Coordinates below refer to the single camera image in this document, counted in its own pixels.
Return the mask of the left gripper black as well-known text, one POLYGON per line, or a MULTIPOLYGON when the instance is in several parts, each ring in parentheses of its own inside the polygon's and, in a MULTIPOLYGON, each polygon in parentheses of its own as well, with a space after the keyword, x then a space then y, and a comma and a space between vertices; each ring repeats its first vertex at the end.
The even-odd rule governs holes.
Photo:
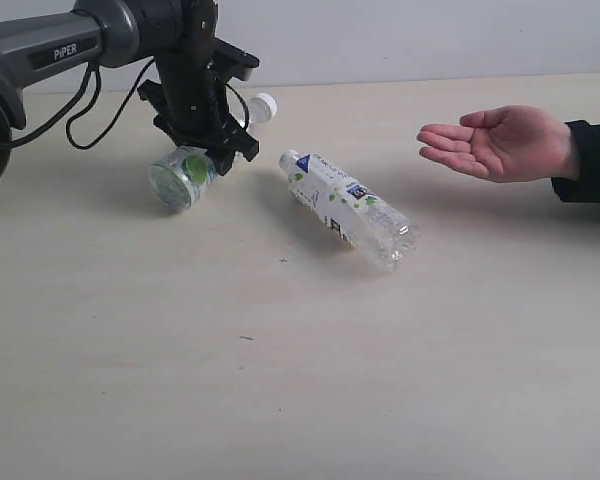
POLYGON ((259 142, 238 127, 230 114, 227 89, 232 79, 246 82, 260 59, 216 36, 219 8, 215 1, 182 1, 175 33, 151 52, 158 83, 144 82, 142 100, 156 111, 154 125, 177 146, 208 147, 218 175, 226 175, 235 158, 251 162, 259 142))

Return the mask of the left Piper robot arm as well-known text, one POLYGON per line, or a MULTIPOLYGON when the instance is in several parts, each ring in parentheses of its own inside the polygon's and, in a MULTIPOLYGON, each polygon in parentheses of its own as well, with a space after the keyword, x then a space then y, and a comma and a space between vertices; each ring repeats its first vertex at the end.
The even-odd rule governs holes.
POLYGON ((0 179, 11 152, 59 121, 72 124, 72 109, 104 68, 145 60, 158 81, 136 79, 131 91, 155 110, 154 125, 176 146, 207 154, 226 175, 236 155, 253 160, 260 146, 230 111, 230 81, 250 78, 260 65, 251 53, 216 35, 214 1, 77 1, 71 11, 0 22, 0 179), (29 134, 25 88, 79 65, 86 67, 77 92, 55 115, 29 134))

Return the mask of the black sleeved forearm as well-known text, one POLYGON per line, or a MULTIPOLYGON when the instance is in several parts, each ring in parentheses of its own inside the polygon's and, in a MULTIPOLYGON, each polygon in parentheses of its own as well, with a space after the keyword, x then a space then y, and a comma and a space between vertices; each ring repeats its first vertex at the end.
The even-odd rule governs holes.
POLYGON ((600 124, 576 120, 566 125, 579 174, 576 180, 552 177, 553 191, 563 203, 600 204, 600 124))

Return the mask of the person's open hand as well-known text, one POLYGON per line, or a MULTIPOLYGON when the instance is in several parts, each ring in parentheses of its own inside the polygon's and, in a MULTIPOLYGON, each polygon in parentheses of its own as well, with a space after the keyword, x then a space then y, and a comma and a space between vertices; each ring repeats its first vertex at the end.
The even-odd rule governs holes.
POLYGON ((569 127, 547 111, 508 105, 428 124, 420 155, 457 173, 493 183, 577 180, 580 162, 569 127))

